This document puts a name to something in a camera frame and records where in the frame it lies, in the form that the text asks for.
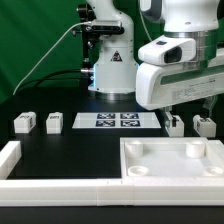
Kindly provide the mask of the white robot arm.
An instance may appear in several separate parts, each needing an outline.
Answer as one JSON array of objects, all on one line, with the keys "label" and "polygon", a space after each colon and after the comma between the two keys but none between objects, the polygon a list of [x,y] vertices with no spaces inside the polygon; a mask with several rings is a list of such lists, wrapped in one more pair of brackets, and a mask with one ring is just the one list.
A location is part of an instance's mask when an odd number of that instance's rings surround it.
[{"label": "white robot arm", "polygon": [[134,55],[132,19],[113,0],[86,0],[80,14],[88,49],[100,42],[91,95],[134,97],[154,110],[224,93],[224,48],[217,47],[224,0],[139,0],[140,14],[164,25],[164,33]]}]

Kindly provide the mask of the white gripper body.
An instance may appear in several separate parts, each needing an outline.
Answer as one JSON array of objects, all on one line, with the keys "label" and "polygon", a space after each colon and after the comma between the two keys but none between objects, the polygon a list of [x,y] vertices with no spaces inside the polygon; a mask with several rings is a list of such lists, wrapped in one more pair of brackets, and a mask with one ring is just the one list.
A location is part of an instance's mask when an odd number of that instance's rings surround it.
[{"label": "white gripper body", "polygon": [[147,110],[159,109],[224,93],[224,56],[202,70],[184,63],[155,66],[142,63],[136,77],[136,101]]}]

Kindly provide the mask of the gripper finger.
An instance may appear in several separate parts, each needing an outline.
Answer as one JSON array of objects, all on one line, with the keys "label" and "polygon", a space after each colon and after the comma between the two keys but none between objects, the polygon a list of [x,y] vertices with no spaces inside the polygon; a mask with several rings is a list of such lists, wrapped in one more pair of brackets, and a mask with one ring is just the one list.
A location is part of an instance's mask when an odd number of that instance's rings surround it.
[{"label": "gripper finger", "polygon": [[163,114],[163,118],[164,118],[164,125],[167,128],[175,127],[176,123],[177,123],[177,119],[171,114],[171,110],[172,110],[171,106],[164,107],[162,109],[162,114]]},{"label": "gripper finger", "polygon": [[216,102],[217,102],[216,97],[207,97],[205,99],[203,107],[206,109],[208,117],[212,116],[213,108],[215,107]]}]

